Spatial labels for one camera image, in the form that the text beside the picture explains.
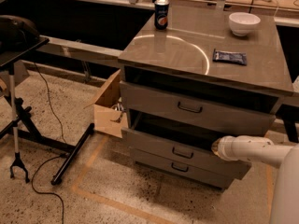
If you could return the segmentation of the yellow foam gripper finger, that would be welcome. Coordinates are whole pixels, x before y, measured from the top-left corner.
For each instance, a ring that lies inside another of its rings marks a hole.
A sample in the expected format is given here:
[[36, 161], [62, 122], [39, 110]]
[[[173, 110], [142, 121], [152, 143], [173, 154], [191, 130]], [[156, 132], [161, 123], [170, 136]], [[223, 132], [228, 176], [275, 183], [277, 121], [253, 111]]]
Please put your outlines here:
[[215, 142], [213, 142], [212, 146], [211, 146], [211, 150], [215, 155], [219, 155], [219, 143], [220, 143], [220, 139], [216, 140]]

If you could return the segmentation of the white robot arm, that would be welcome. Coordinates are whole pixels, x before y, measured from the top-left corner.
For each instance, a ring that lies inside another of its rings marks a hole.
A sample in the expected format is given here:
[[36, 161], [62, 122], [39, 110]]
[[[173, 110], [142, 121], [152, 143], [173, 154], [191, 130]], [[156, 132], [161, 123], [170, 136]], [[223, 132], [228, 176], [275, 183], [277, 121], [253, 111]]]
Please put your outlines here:
[[225, 161], [258, 161], [278, 168], [269, 223], [299, 224], [299, 145], [241, 135], [224, 136], [211, 149]]

